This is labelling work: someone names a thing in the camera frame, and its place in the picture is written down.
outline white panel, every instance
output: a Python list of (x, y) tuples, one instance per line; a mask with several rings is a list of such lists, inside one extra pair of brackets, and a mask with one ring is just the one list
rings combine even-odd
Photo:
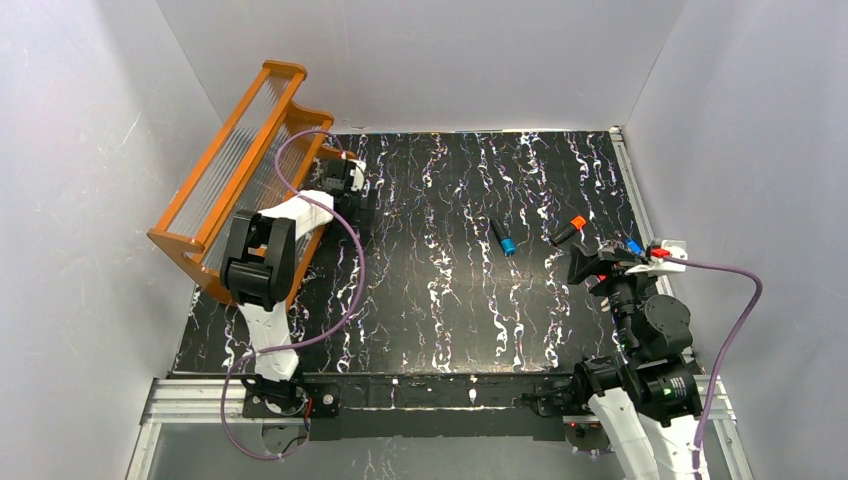
[(192, 288), (145, 233), (221, 121), (153, 0), (0, 12), (2, 476), (123, 478)]
[[(688, 2), (625, 128), (658, 233), (762, 275), (722, 375), (757, 478), (845, 478), (848, 4)], [(712, 362), (752, 285), (674, 277)]]
[(677, 0), (159, 0), (229, 115), (261, 62), (303, 64), (297, 100), (336, 130), (606, 129), (626, 121)]

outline orange cap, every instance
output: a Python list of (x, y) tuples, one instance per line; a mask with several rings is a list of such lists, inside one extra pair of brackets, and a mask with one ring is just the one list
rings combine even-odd
[(577, 230), (583, 230), (583, 226), (586, 225), (586, 219), (577, 215), (574, 219), (571, 220), (571, 224), (574, 225)]

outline red connector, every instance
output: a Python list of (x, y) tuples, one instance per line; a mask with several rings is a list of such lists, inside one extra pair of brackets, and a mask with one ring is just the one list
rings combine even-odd
[(653, 255), (657, 258), (665, 258), (665, 257), (670, 257), (671, 252), (669, 252), (668, 250), (666, 250), (664, 248), (655, 248), (655, 249), (651, 250), (651, 255)]

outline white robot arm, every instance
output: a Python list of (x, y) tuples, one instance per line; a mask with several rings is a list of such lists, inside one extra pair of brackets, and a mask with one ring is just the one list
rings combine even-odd
[[(656, 240), (649, 251), (687, 258), (682, 241)], [(643, 253), (608, 246), (589, 255), (572, 244), (568, 283), (599, 275), (591, 292), (609, 299), (627, 363), (600, 357), (577, 364), (569, 395), (598, 417), (628, 480), (707, 480), (703, 452), (698, 471), (692, 467), (696, 417), (707, 412), (701, 411), (696, 367), (681, 355), (692, 343), (689, 310), (672, 297), (647, 293), (656, 277), (685, 266)]]
[[(296, 258), (298, 240), (333, 216), (308, 197), (338, 210), (339, 199), (358, 201), (365, 183), (364, 162), (333, 160), (335, 167), (324, 176), (323, 190), (303, 190), (297, 197), (260, 210), (236, 213), (224, 254), (221, 279), (238, 303), (250, 332), (254, 351), (291, 344), (286, 298), (292, 289), (294, 271), (301, 259)], [(265, 248), (265, 255), (258, 250)], [(285, 382), (297, 369), (294, 350), (259, 355), (255, 373), (265, 380)]]

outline black table surface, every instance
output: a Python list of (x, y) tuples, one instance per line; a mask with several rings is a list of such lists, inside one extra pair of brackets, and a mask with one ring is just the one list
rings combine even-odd
[[(583, 215), (578, 242), (640, 241), (606, 132), (342, 136), (367, 164), (378, 210), (367, 290), (343, 331), (299, 350), (307, 373), (483, 373), (570, 369), (610, 354), (615, 336), (588, 284), (566, 284), (569, 254), (549, 232)], [(504, 220), (507, 258), (489, 227)], [(324, 234), (289, 321), (295, 341), (350, 308), (363, 272), (353, 244)], [(252, 353), (234, 306), (197, 290), (173, 372), (219, 374)], [(246, 366), (252, 371), (252, 363)]]

